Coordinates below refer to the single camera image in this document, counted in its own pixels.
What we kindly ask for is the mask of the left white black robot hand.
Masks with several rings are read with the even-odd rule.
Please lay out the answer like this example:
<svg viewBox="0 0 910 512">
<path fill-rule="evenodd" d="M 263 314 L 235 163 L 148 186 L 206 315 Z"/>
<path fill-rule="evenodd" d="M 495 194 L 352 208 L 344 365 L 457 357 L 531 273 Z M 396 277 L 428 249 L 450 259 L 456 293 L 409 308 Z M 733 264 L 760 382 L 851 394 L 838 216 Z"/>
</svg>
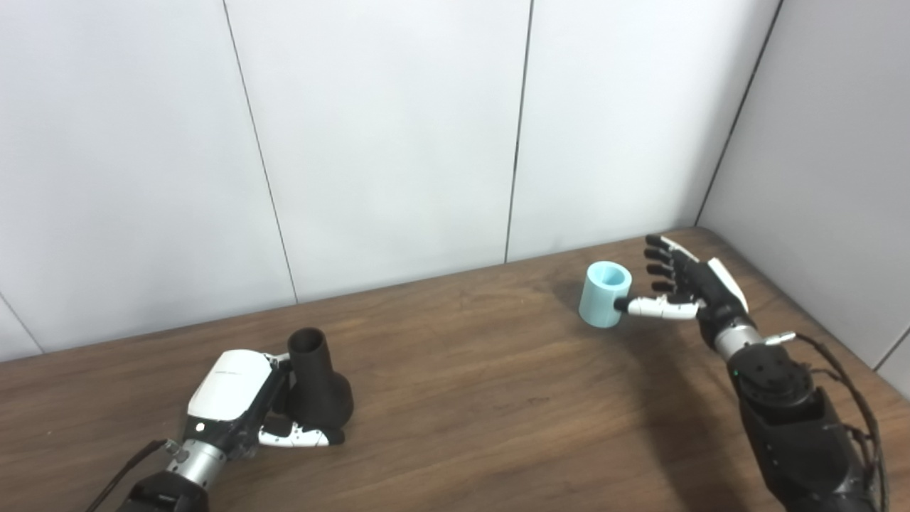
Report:
<svg viewBox="0 0 910 512">
<path fill-rule="evenodd" d="M 350 385 L 328 356 L 230 350 L 193 393 L 182 438 L 228 460 L 253 457 L 261 445 L 342 445 L 352 412 Z"/>
</svg>

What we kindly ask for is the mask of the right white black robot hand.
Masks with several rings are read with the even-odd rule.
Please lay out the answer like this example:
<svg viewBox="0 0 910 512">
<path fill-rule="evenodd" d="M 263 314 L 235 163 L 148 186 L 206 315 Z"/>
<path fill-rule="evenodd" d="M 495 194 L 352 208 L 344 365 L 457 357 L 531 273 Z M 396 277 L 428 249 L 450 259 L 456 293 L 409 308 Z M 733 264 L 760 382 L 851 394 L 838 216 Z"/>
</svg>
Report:
<svg viewBox="0 0 910 512">
<path fill-rule="evenodd" d="M 723 331 L 737 323 L 754 326 L 742 289 L 718 258 L 699 260 L 685 246 L 663 235 L 648 234 L 646 271 L 663 281 L 651 283 L 658 296 L 614 300 L 617 312 L 670 321 L 698 321 L 702 339 L 715 352 Z"/>
</svg>

